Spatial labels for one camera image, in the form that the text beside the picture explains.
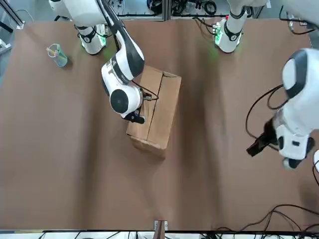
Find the plastic cup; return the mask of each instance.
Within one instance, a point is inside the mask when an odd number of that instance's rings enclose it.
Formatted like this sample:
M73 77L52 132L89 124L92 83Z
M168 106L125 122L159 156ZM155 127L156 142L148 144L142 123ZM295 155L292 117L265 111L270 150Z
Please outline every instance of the plastic cup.
M48 55L54 60L55 64L58 67L63 67L68 62L68 58L62 51L59 44L50 45Z

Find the brown mat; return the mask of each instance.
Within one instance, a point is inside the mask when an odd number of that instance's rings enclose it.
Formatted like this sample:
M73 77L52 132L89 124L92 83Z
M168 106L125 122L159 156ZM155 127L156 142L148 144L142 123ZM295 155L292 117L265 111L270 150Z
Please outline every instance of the brown mat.
M27 25L0 88L0 228L152 230L158 219L169 230L238 230L280 203L319 211L311 158L295 171L271 149L251 158L244 126L251 104L281 83L289 56L310 46L307 36L278 20L249 20L236 52L223 54L194 20L126 27L146 64L182 77L168 157L135 149L111 110L100 72L111 41L89 56L72 23ZM71 65L54 65L45 51L52 43ZM283 98L278 92L273 104ZM272 114L260 102L250 130L261 133ZM302 226L316 221L282 211ZM269 229L291 230L279 216Z

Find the wire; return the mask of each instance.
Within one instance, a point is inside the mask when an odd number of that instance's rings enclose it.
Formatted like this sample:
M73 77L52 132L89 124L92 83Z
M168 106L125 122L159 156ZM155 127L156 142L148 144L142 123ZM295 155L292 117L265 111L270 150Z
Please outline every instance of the wire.
M287 220L287 222L289 222L289 220L290 220L293 224L295 224L298 227L299 231L301 231L300 226L294 220L292 220L290 217L288 217L286 214L279 212L277 210L274 210L274 213L281 215L283 218L285 218Z
M316 175L315 175L315 169L317 170L317 168L316 168L316 164L317 164L317 163L319 163L319 161L317 161L317 162L314 163L314 165L313 165L313 175L314 175L315 181L316 181L316 183L317 183L317 186L319 187L319 182L318 182L318 179L317 179L317 177L316 177Z
M283 87L283 85L281 85L280 87L278 87L276 90L272 91L272 92L270 93L270 95L268 96L267 106L268 106L269 109L271 109L271 110L278 110L278 109L280 109L282 106L284 106L284 105L288 102L288 100L285 100L285 102L283 102L281 105L279 105L279 106L277 106L277 107L272 107L272 106L270 105L270 99L271 99L271 97L273 96L273 94L274 94L277 90L279 90L279 89L282 88L282 87Z
M75 238L74 238L74 239L77 239L77 238L78 238L78 236L81 234L81 232L82 232L82 231L79 231L79 233L75 236Z
M213 28L213 26L211 24L206 23L204 19L201 20L199 19L199 17L193 17L193 19L198 20L200 23L204 24L207 27Z
M157 94L155 94L153 91L150 91L149 89L147 89L147 88L145 88L145 87L139 85L139 84L136 83L134 80L132 80L132 82L133 82L135 85L137 85L138 87L142 88L143 90L148 91L148 92L150 92L151 94L153 94L154 96L156 96L155 99L150 99L150 100L147 100L147 99L146 99L146 101L157 101L157 100L159 99L159 96L158 96Z
M42 237L46 234L46 232L44 232L41 236L39 236L38 239L42 239Z
M31 18L32 22L34 22L34 19L33 19L33 17L31 16L30 12L28 12L28 11L25 10L25 9L19 9L19 10L15 11L15 12L19 12L19 11L24 11L24 12L26 12L26 13L29 15L29 17Z
M304 31L304 32L295 32L294 29L291 29L290 27L289 27L289 30L290 30L294 35L305 35L305 34L308 34L308 33L310 33L310 32L315 31L315 29L311 29L311 30L309 30L309 31Z
M204 4L204 10L207 14L213 16L217 12L217 6L216 3L212 0L208 0Z
M278 85L274 88L272 88L271 90L267 91L266 93L264 93L262 96L260 96L253 104L252 106L250 107L248 113L247 113L247 116L246 116L246 121L245 121L245 129L246 129L246 132L249 136L251 136L252 138L254 139L257 139L257 137L255 135L253 135L249 130L248 130L248 119L249 119L249 115L251 113L251 111L253 110L253 108L255 107L255 105L262 99L264 98L266 95L270 94L271 92L273 91L276 91L278 90L279 88L281 88L283 86L283 84L281 85ZM278 149L276 149L275 147L273 147L272 145L268 144L267 146L269 146L270 148L272 148L273 150L275 151L278 151Z
M96 34L98 34L98 35L101 36L101 37L108 38L108 37L112 36L112 34L111 34L111 35L101 35L101 34L99 34L99 33L94 29L94 27L92 27L92 29L93 29L93 31L94 31Z
M280 9L280 12L279 12L279 19L281 20L281 21L291 21L291 22L306 22L307 24L309 24L309 25L313 25L313 24L311 24L310 22L308 22L308 21L305 21L305 20L300 20L300 19L292 19L292 18L283 18L282 17L282 12L283 12L283 9L284 9L284 6L282 5L281 6L281 9ZM307 34L307 33L310 33L310 32L313 32L313 31L315 31L315 29L311 29L311 30L309 30L309 31L305 31L305 32L295 32L293 29L291 29L291 28L289 28L290 29L290 31L293 33L293 34L295 34L295 35L304 35L304 34Z
M120 232L117 232L117 233L114 233L114 234L112 234L112 235L110 235L108 238L106 238L106 239L110 239L110 238L112 238L112 237L114 237L115 235L117 235L117 234L119 234Z

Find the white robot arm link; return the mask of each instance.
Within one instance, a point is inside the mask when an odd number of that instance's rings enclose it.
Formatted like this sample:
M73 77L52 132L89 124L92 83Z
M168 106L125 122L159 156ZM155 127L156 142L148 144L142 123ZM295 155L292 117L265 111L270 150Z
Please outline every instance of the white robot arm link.
M318 27L319 2L283 0L289 13ZM314 147L310 133L319 129L319 51L301 49L283 67L287 102L265 123L264 132L247 149L254 156L268 144L276 144L284 166L295 169Z
M138 109L143 103L143 92L131 80L142 73L144 56L141 49L129 36L125 26L106 0L50 0L52 8L58 8L70 17L81 38L92 42L98 24L107 24L111 33L120 42L121 49L102 67L103 85L110 96L112 109L122 118L144 123Z

